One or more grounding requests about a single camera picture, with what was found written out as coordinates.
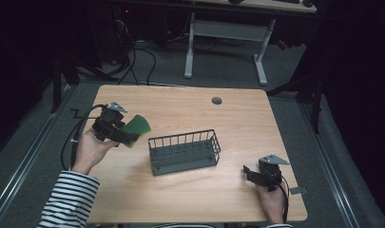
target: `wooden table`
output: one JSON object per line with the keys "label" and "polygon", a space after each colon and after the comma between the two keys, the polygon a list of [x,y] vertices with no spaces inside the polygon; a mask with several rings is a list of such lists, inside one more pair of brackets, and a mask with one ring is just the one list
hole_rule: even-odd
{"label": "wooden table", "polygon": [[[222,104],[212,104],[213,97]],[[103,85],[94,102],[118,102],[144,116],[152,131],[129,149],[111,149],[90,175],[101,186],[88,222],[237,222],[266,220],[254,183],[242,166],[258,171],[258,159],[288,160],[266,93],[258,89]],[[97,117],[99,109],[90,116]],[[92,125],[87,122],[86,129]],[[147,139],[214,129],[221,146],[217,166],[154,177]],[[292,167],[280,166],[290,187]],[[304,220],[301,195],[290,197],[288,220]]]}

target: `person's right hand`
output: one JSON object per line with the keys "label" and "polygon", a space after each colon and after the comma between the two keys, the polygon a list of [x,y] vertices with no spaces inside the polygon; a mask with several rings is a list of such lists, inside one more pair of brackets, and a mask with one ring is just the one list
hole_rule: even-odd
{"label": "person's right hand", "polygon": [[[285,191],[286,188],[283,181],[280,185]],[[260,193],[260,205],[269,222],[283,224],[284,195],[281,189],[277,186],[274,191],[268,192],[267,187],[257,184],[256,186]]]}
{"label": "person's right hand", "polygon": [[99,141],[95,138],[95,134],[96,132],[91,128],[80,138],[76,162],[71,167],[71,171],[88,175],[91,168],[104,158],[110,148],[119,145],[114,141]]}

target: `black and white striped shirt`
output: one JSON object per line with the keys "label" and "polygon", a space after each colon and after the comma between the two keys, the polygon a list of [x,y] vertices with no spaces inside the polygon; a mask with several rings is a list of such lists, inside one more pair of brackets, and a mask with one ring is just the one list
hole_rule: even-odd
{"label": "black and white striped shirt", "polygon": [[265,228],[294,228],[294,227],[289,224],[273,224],[270,226],[266,226]]}
{"label": "black and white striped shirt", "polygon": [[38,227],[85,227],[99,186],[96,178],[62,171]]}

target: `desk leg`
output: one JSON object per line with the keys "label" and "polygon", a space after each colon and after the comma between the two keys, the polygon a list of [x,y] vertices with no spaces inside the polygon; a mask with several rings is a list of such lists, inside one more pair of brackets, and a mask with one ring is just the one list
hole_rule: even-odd
{"label": "desk leg", "polygon": [[192,77],[192,67],[193,67],[193,37],[195,32],[195,12],[191,12],[191,22],[189,28],[189,47],[188,52],[186,53],[186,63],[185,63],[185,78]]}
{"label": "desk leg", "polygon": [[276,23],[275,19],[270,21],[262,41],[260,53],[254,55],[255,66],[257,67],[257,73],[258,73],[258,77],[260,78],[260,84],[263,86],[267,85],[267,80],[266,80],[265,71],[263,70],[262,58],[265,53],[266,47],[269,43],[270,36],[272,35],[272,31],[273,31],[273,27],[275,26],[275,23]]}

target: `gray carpet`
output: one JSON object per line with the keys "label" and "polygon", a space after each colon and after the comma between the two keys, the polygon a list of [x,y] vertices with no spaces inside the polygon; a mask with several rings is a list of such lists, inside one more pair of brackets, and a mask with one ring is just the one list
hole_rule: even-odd
{"label": "gray carpet", "polygon": [[[256,43],[243,43],[237,47],[217,44],[214,48],[211,44],[199,45],[197,48],[211,49],[195,52],[194,75],[192,79],[188,80],[183,77],[186,49],[184,42],[172,44],[180,47],[161,48],[151,45],[146,49],[151,51],[157,59],[157,65],[150,78],[152,84],[270,90],[289,81],[305,50],[305,47],[293,47],[282,51],[278,47],[270,46],[263,59],[268,86],[261,86],[251,57],[258,46]],[[143,46],[146,46],[146,43],[138,44],[140,48]],[[140,83],[145,82],[146,76],[153,66],[152,59],[149,54],[137,51],[134,73]],[[105,66],[105,70],[113,68],[114,66]],[[126,76],[125,81],[127,84],[134,84],[131,74]],[[78,121],[73,118],[74,112],[71,109],[79,109],[80,113],[87,110],[93,103],[98,87],[103,84],[108,84],[108,82],[94,78],[82,78],[82,82],[67,100],[47,135],[37,160],[1,219],[0,227],[34,227],[37,224],[50,190],[62,170],[60,164],[62,145],[70,129]],[[51,86],[49,86],[45,91],[44,99],[22,121],[19,129],[0,155],[0,195],[29,150],[43,123],[49,117],[51,93]],[[302,114],[302,105],[297,104],[292,94],[289,93],[270,97],[270,102],[298,184],[308,189],[308,193],[303,196],[308,219],[293,224],[296,227],[345,227],[346,223],[322,169],[318,145],[314,140],[312,129],[308,127],[308,120]],[[385,227],[385,218],[376,207],[373,197],[341,141],[325,101],[322,103],[319,127],[319,137],[347,192],[359,226]]]}

